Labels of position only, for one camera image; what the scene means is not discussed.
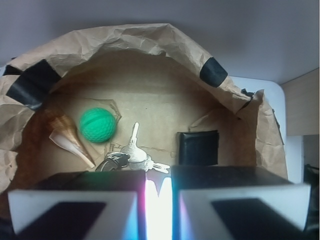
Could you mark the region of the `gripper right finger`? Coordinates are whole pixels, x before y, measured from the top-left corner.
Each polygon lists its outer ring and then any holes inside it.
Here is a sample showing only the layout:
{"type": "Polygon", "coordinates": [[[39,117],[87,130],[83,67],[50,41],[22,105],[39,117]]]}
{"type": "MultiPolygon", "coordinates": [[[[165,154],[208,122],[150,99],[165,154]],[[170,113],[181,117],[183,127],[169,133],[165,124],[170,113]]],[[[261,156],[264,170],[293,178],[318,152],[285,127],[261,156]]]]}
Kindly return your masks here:
{"type": "Polygon", "coordinates": [[[311,186],[259,167],[174,166],[174,240],[305,240],[311,186]]]}

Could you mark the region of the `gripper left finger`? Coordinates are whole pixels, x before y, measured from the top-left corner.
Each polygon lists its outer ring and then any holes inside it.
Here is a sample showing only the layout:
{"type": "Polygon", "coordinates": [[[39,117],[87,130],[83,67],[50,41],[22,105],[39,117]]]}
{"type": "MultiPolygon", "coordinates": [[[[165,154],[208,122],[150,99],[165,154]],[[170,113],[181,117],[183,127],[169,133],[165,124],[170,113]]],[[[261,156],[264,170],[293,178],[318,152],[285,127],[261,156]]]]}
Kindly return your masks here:
{"type": "Polygon", "coordinates": [[[144,240],[143,171],[55,174],[8,193],[18,240],[144,240]]]}

